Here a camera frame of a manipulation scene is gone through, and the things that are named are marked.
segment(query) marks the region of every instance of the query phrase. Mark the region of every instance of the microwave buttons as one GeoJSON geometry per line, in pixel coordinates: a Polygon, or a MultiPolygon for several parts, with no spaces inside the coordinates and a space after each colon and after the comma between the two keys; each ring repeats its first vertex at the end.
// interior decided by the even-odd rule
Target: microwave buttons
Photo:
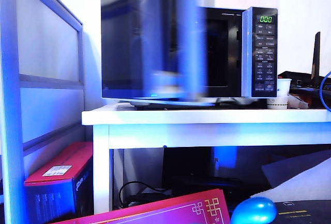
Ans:
{"type": "Polygon", "coordinates": [[[275,46],[275,43],[274,42],[267,41],[267,42],[264,42],[264,45],[266,47],[274,47],[275,46]]]}
{"type": "Polygon", "coordinates": [[[264,76],[262,74],[256,74],[255,78],[256,78],[256,80],[261,80],[261,81],[264,80],[264,76]]]}
{"type": "Polygon", "coordinates": [[[275,30],[275,25],[267,24],[266,29],[268,29],[268,30],[275,30]]]}
{"type": "Polygon", "coordinates": [[[274,84],[273,83],[265,83],[264,84],[265,91],[274,91],[274,84]]]}
{"type": "Polygon", "coordinates": [[[265,61],[274,61],[274,55],[273,54],[264,55],[264,60],[265,61]]]}
{"type": "Polygon", "coordinates": [[[264,91],[264,83],[256,83],[255,84],[255,91],[264,91]]]}
{"type": "Polygon", "coordinates": [[[255,55],[255,61],[263,61],[265,60],[264,56],[261,54],[256,54],[255,55]]]}
{"type": "Polygon", "coordinates": [[[275,35],[275,30],[265,30],[266,35],[275,35]]]}
{"type": "Polygon", "coordinates": [[[266,54],[267,55],[274,55],[275,54],[275,49],[266,49],[266,54]]]}
{"type": "Polygon", "coordinates": [[[260,49],[260,48],[256,48],[255,49],[255,55],[263,55],[266,54],[266,50],[265,49],[260,49]]]}
{"type": "Polygon", "coordinates": [[[264,37],[263,40],[269,41],[269,42],[275,42],[275,37],[274,36],[262,36],[264,37]]]}
{"type": "Polygon", "coordinates": [[[257,63],[257,68],[263,68],[263,69],[273,69],[274,63],[270,63],[268,61],[261,61],[257,63]]]}
{"type": "Polygon", "coordinates": [[[267,75],[266,77],[265,77],[265,80],[266,81],[272,81],[274,79],[274,76],[273,75],[267,75]]]}
{"type": "Polygon", "coordinates": [[[264,70],[267,75],[273,75],[274,71],[272,69],[265,69],[264,70]]]}
{"type": "Polygon", "coordinates": [[[261,36],[261,35],[256,35],[255,36],[255,41],[265,41],[266,40],[266,36],[261,36]]]}
{"type": "Polygon", "coordinates": [[[257,47],[263,47],[263,46],[265,46],[265,42],[257,41],[257,42],[255,43],[255,46],[257,46],[257,47]]]}
{"type": "Polygon", "coordinates": [[[267,24],[257,24],[255,27],[257,30],[264,30],[267,29],[267,24]]]}

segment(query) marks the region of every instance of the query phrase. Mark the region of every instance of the paper cup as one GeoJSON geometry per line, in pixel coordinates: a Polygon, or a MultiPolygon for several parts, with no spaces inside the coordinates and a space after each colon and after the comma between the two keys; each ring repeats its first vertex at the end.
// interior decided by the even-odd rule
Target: paper cup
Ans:
{"type": "Polygon", "coordinates": [[[277,96],[287,96],[289,94],[291,80],[289,78],[277,79],[277,96]]]}
{"type": "Polygon", "coordinates": [[[287,109],[288,108],[288,97],[287,96],[278,96],[275,98],[267,99],[267,108],[268,109],[287,109]]]}
{"type": "Polygon", "coordinates": [[[291,79],[277,79],[277,97],[267,99],[268,109],[287,109],[291,79]]]}

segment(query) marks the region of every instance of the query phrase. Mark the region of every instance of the sticker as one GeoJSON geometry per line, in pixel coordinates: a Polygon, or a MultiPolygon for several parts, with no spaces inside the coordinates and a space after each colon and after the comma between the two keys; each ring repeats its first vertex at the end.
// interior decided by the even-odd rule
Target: sticker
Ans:
{"type": "Polygon", "coordinates": [[[53,166],[42,176],[62,176],[64,175],[72,166],[53,166]]]}

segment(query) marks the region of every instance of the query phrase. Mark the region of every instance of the red box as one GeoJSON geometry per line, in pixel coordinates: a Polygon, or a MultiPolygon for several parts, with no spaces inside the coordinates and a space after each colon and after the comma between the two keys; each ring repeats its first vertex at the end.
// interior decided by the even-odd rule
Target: red box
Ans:
{"type": "Polygon", "coordinates": [[[73,142],[25,180],[29,223],[93,214],[92,156],[92,142],[73,142]]]}
{"type": "Polygon", "coordinates": [[[213,189],[182,197],[147,203],[139,206],[110,211],[93,216],[57,222],[58,224],[103,224],[103,223],[205,223],[229,224],[230,218],[223,191],[213,189]],[[188,207],[183,214],[183,207],[188,207]],[[204,216],[203,221],[194,221],[195,216],[204,216]]]}

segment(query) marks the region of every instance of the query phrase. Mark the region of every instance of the table leg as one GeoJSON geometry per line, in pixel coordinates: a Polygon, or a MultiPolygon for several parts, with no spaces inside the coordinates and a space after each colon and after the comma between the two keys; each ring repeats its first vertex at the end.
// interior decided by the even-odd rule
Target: table leg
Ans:
{"type": "Polygon", "coordinates": [[[113,150],[109,150],[109,125],[93,126],[94,213],[111,211],[113,195],[113,150]]]}

